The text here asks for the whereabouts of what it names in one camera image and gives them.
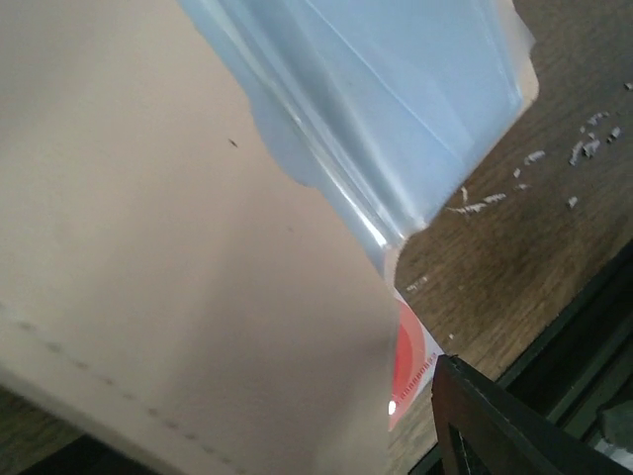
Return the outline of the white card red circles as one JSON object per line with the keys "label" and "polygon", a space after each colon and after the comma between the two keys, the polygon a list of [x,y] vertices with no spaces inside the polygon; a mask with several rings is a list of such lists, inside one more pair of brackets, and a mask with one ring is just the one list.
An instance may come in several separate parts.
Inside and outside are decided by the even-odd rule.
{"label": "white card red circles", "polygon": [[396,298],[400,305],[400,326],[388,407],[389,431],[432,381],[436,361],[444,353],[403,296],[396,293]]}

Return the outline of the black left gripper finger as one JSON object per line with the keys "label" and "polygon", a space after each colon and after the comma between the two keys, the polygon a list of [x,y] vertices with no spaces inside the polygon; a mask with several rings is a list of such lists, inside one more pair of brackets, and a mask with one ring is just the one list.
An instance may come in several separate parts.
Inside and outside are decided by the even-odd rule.
{"label": "black left gripper finger", "polygon": [[461,358],[438,358],[431,394],[446,474],[628,474]]}

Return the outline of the beige leather card holder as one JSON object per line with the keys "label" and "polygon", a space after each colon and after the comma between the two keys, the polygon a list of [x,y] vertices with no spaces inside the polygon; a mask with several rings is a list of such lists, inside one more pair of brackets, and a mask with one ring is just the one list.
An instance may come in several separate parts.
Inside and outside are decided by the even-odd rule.
{"label": "beige leather card holder", "polygon": [[383,474],[402,248],[538,93],[509,1],[5,1],[1,383],[166,474]]}

